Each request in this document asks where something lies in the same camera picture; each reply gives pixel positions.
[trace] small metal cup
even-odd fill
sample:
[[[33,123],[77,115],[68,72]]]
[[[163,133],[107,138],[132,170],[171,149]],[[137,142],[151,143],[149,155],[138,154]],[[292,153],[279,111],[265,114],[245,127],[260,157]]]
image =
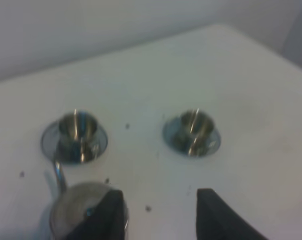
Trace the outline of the small metal cup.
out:
[[[94,141],[98,129],[98,121],[87,112],[74,110],[64,115],[58,121],[59,150],[74,163],[93,159],[99,152],[99,144]]]
[[[199,109],[188,110],[180,116],[176,135],[180,149],[189,156],[201,156],[208,150],[206,141],[215,129],[215,123]]]

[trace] metal saucer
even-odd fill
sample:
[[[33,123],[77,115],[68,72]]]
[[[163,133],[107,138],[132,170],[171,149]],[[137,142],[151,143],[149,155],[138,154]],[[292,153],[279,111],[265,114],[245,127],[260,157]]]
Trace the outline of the metal saucer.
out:
[[[85,154],[84,158],[74,154],[72,149],[66,149],[60,142],[58,121],[51,123],[41,137],[41,150],[49,160],[56,157],[59,162],[64,164],[84,164],[97,159],[107,149],[108,136],[101,125],[99,125],[96,136],[90,142],[90,146],[93,151]]]
[[[189,157],[204,157],[214,154],[221,145],[221,137],[217,128],[214,128],[208,138],[197,146],[192,152],[181,141],[179,130],[181,127],[181,117],[175,117],[168,121],[163,127],[163,138],[166,144],[176,152]]]

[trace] dark speck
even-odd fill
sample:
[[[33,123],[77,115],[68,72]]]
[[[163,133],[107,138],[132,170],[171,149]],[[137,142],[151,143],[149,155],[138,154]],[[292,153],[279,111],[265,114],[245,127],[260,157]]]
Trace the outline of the dark speck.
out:
[[[149,205],[146,205],[146,206],[145,206],[145,210],[149,213],[149,212],[152,211],[152,207],[149,206]]]

